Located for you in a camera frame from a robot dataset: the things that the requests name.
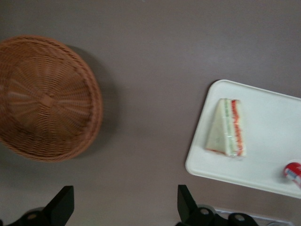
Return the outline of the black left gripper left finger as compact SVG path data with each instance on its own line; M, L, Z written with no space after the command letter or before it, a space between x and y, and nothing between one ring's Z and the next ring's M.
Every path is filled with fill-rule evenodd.
M64 226L74 212L74 187L64 186L43 208L27 211L11 226Z

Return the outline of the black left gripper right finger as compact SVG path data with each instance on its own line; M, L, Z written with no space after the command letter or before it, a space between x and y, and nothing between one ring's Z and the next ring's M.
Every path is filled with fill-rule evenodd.
M197 205L186 185L178 185L177 209L181 221L177 226L222 226L222 218L209 205Z

